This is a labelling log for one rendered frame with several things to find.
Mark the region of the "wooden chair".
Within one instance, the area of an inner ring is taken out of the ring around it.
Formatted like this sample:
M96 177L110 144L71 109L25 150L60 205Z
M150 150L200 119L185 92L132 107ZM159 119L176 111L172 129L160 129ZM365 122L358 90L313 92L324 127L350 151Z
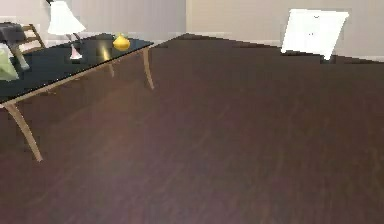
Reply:
M17 43L17 47L22 54L45 48L45 44L33 24L22 24L22 30L26 35L26 39Z

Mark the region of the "yellow round vase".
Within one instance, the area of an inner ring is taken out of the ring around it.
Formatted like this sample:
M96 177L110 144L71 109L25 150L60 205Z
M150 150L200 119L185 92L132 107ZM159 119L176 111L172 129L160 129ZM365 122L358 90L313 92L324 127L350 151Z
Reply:
M113 46L120 51L125 51L130 47L130 41L122 34L118 34L113 41Z

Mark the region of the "white cabinet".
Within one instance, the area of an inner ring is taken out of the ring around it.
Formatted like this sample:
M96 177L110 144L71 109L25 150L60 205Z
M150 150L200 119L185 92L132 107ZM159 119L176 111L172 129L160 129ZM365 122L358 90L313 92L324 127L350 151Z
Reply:
M290 9L281 52L304 52L330 60L348 12Z

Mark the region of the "black table with wooden legs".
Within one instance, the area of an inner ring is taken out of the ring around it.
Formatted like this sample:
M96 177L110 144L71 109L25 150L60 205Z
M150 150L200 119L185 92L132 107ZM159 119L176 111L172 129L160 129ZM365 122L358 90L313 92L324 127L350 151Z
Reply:
M43 158L29 125L16 106L19 101L47 92L104 66L108 66L111 74L114 74L113 64L115 62L139 52L142 53L144 72L149 87L154 89L149 63L149 49L153 42L129 38L130 46L120 50L114 46L115 40L116 38L112 34L101 33L74 41L83 55L78 60L69 58L70 43L27 53L25 59L30 68L22 70L16 66L18 79L0 81L0 108L5 108L13 117L38 162L41 162Z

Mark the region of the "white table lamp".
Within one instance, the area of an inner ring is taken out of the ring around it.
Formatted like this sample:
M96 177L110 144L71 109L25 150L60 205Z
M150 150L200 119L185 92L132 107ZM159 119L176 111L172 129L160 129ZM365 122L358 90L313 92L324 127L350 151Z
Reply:
M85 26L74 16L68 4L63 0L52 0L49 5L50 22L48 33L66 35L68 38L74 35L80 40L78 34L85 30Z

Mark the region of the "dark grey cloth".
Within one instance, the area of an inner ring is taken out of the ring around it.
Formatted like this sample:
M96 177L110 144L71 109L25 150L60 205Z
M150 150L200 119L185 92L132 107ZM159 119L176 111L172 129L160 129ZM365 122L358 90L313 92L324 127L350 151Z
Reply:
M4 44L16 44L24 41L26 35L20 24L12 22L0 23L0 42Z

